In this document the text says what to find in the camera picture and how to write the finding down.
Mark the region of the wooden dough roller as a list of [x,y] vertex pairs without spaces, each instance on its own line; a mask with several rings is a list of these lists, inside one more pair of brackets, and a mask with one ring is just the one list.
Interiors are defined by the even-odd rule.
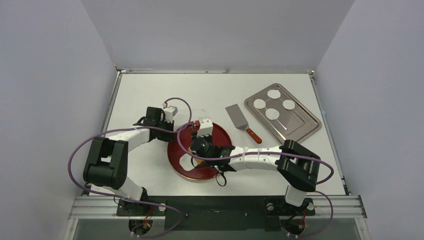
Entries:
[[203,160],[201,160],[201,159],[198,159],[198,158],[195,158],[194,157],[194,153],[193,153],[193,151],[189,148],[188,149],[188,151],[189,151],[189,153],[191,154],[190,155],[190,162],[191,162],[191,165],[195,168],[195,169],[200,169],[201,167],[204,167],[205,166],[205,163],[204,163],[204,161]]

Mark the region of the round red lacquer tray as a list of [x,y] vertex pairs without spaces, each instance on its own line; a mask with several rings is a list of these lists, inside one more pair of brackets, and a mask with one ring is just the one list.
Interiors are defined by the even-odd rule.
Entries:
[[[216,146],[230,146],[232,144],[229,134],[218,124],[213,124],[212,144]],[[167,146],[168,161],[174,170],[182,177],[188,180],[205,181],[215,178],[218,171],[214,168],[193,169],[184,171],[179,164],[180,157],[187,154],[184,152],[176,140],[170,142]]]

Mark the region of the white dough piece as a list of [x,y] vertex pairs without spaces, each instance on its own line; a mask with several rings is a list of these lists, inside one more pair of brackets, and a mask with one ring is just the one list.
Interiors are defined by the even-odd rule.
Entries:
[[190,172],[195,169],[199,164],[196,160],[194,160],[190,155],[184,154],[179,159],[179,164],[182,169],[186,172]]

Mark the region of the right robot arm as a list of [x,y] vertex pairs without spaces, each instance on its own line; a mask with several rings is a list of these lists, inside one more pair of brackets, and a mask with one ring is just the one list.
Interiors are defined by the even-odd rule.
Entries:
[[285,140],[280,146],[248,148],[216,146],[204,137],[195,138],[189,151],[200,157],[203,167],[214,168],[219,174],[242,170],[267,170],[279,172],[288,182],[283,209],[294,214],[314,210],[314,204],[306,199],[316,190],[320,164],[313,161],[319,156],[294,140]]

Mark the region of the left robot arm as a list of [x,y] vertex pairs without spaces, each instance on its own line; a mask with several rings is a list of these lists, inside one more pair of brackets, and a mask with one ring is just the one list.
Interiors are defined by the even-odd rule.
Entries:
[[133,128],[116,135],[95,137],[89,149],[83,170],[83,179],[92,185],[103,187],[130,199],[125,206],[136,215],[151,210],[147,190],[137,185],[128,176],[128,155],[135,148],[153,140],[171,142],[174,140],[175,106],[146,109]]

